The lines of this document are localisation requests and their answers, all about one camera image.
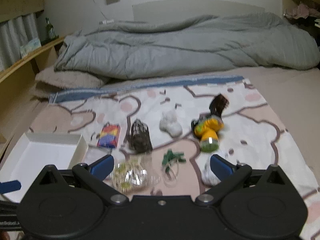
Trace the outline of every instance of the blue blanket trim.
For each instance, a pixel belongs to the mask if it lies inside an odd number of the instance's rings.
[[[198,84],[224,84],[228,82],[237,82],[243,80],[243,76],[188,76],[182,78],[166,79],[165,81],[150,82],[144,84],[128,85],[121,88],[106,89],[71,89],[51,94],[49,104],[62,103],[65,101],[84,100],[96,95],[115,93],[124,90],[134,90],[149,87],[169,87],[169,86],[191,86]]]

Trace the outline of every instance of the clear plastic bag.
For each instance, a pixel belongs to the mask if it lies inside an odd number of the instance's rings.
[[[152,167],[151,154],[133,155],[125,162],[115,163],[111,173],[112,186],[123,194],[154,187],[160,177]]]

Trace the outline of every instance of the blue gripper pad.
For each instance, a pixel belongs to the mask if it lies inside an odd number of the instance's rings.
[[[233,174],[233,165],[224,160],[219,160],[218,155],[212,155],[210,159],[210,168],[211,171],[220,179],[223,181],[225,178]]]
[[[17,180],[0,183],[0,194],[5,194],[21,189],[21,183]]]
[[[106,155],[89,165],[90,173],[97,179],[103,181],[112,171],[115,160],[112,155]]]

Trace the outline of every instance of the gray comforter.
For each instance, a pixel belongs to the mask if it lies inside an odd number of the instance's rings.
[[[280,65],[306,70],[320,61],[315,40],[271,13],[202,16],[150,25],[116,22],[65,38],[55,70],[136,79]]]

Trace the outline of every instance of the pillow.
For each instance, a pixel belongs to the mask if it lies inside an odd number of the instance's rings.
[[[33,85],[32,95],[39,99],[48,99],[51,94],[62,91],[61,88],[54,87],[47,83],[37,82]]]
[[[109,81],[109,78],[98,78],[81,71],[55,72],[53,66],[51,66],[38,73],[36,81],[62,89],[100,88]]]

